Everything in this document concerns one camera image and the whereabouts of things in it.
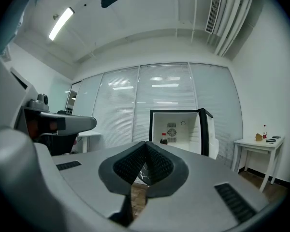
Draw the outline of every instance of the soy sauce bottle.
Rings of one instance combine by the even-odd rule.
[[[168,140],[166,140],[166,133],[162,134],[162,139],[160,140],[161,144],[167,145],[168,144]]]

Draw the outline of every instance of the wooden floor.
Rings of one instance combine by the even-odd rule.
[[[131,205],[133,218],[137,218],[145,207],[146,185],[134,183],[131,186]]]
[[[263,181],[262,178],[249,172],[241,172],[240,175],[255,185],[258,189],[260,188]],[[134,218],[137,218],[145,207],[145,193],[147,188],[148,187],[146,185],[136,183],[134,183],[131,187],[131,204]],[[271,185],[268,181],[263,193],[269,202],[273,202],[277,199],[283,198],[287,194],[287,191],[288,189],[286,187],[275,183]]]
[[[255,185],[258,189],[260,188],[263,178],[256,176],[249,172],[241,172],[240,176],[248,180],[250,183]],[[269,202],[276,201],[277,199],[283,198],[287,194],[288,189],[276,183],[272,185],[268,181],[263,190],[264,195],[267,197]]]

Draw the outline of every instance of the white panel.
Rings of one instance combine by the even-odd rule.
[[[219,141],[215,136],[214,118],[206,115],[208,125],[208,141],[209,141],[209,154],[210,158],[216,159],[219,153]]]
[[[73,115],[91,117],[102,74],[82,81],[73,108]]]
[[[197,114],[195,119],[188,121],[189,126],[189,150],[191,152],[201,154],[202,140],[201,140],[201,124],[200,116]]]
[[[133,141],[148,141],[150,110],[196,109],[188,64],[141,66],[136,95]]]
[[[205,108],[215,120],[219,141],[217,160],[231,167],[234,140],[243,136],[242,113],[236,87],[228,68],[190,64],[199,108]]]
[[[131,142],[138,67],[103,75],[94,107],[104,148]]]

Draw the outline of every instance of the bottle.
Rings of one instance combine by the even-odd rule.
[[[266,133],[266,126],[264,125],[263,127],[264,127],[263,129],[263,139],[264,139],[266,138],[267,133]]]
[[[162,134],[162,139],[160,140],[161,144],[167,145],[168,144],[168,140],[166,140],[166,133]]]

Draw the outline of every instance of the pipe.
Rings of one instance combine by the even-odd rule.
[[[210,33],[208,34],[206,44],[208,44],[208,42],[209,42],[209,38],[211,37],[211,35],[212,35],[212,34],[210,34]]]
[[[179,0],[175,0],[175,16],[176,16],[176,32],[175,32],[175,37],[177,37],[177,32],[178,32],[178,21],[179,21]]]
[[[237,12],[237,10],[238,10],[238,7],[239,7],[239,5],[240,5],[240,2],[241,2],[241,0],[235,0],[235,2],[234,2],[234,6],[233,6],[233,9],[232,9],[232,12],[231,12],[231,15],[230,15],[229,21],[228,21],[228,23],[227,23],[227,25],[226,25],[226,28],[225,28],[225,30],[224,30],[222,36],[221,36],[221,39],[220,39],[220,41],[219,41],[219,44],[218,44],[218,46],[217,46],[217,48],[216,48],[216,50],[215,50],[215,54],[216,54],[216,55],[218,55],[218,53],[219,53],[219,51],[220,51],[220,49],[221,49],[221,47],[222,47],[222,45],[223,45],[225,39],[227,38],[227,35],[228,35],[228,33],[229,33],[229,31],[230,31],[230,28],[231,28],[231,26],[232,26],[232,24],[233,24],[233,21],[234,21],[234,18],[235,18],[235,16],[236,16],[236,12]]]
[[[193,18],[193,30],[192,30],[192,35],[191,35],[191,43],[193,40],[193,35],[194,35],[194,30],[195,30],[196,16],[197,16],[197,0],[194,0],[194,18]]]
[[[213,44],[215,38],[216,38],[216,35],[212,34],[212,37],[211,37],[210,42],[209,42],[210,45]]]
[[[218,32],[217,32],[217,36],[219,36],[219,37],[222,36],[222,34],[226,28],[226,25],[227,25],[228,20],[230,18],[232,7],[234,5],[234,1],[235,0],[227,0],[225,10],[224,10],[223,15],[222,15],[221,23],[219,25]]]
[[[232,30],[229,33],[229,36],[228,36],[225,44],[223,45],[223,47],[222,47],[222,49],[220,51],[220,53],[221,53],[220,56],[222,56],[222,54],[225,52],[225,50],[227,49],[227,47],[230,44],[231,40],[233,39],[235,33],[237,32],[238,27],[241,24],[241,22],[243,20],[243,17],[245,15],[248,2],[249,2],[249,0],[243,0],[242,7],[240,8],[240,11],[239,11],[239,13],[237,15],[236,21],[235,21],[235,23],[234,23],[234,25],[232,27]]]
[[[242,19],[242,21],[241,21],[241,24],[240,24],[240,26],[238,27],[238,29],[237,29],[237,31],[236,31],[236,33],[235,33],[235,35],[234,35],[232,41],[230,42],[230,44],[228,45],[227,49],[224,51],[224,53],[223,53],[222,56],[224,56],[224,55],[226,54],[226,52],[229,50],[229,48],[230,48],[230,46],[233,44],[233,42],[234,42],[234,40],[235,40],[237,34],[239,33],[240,29],[242,28],[243,23],[245,22],[246,16],[247,16],[247,14],[248,14],[248,12],[249,12],[249,9],[250,9],[250,6],[251,6],[251,3],[252,3],[252,0],[249,0],[249,2],[248,2],[248,6],[247,6],[247,8],[246,8],[246,11],[245,11],[244,17],[243,17],[243,19]]]

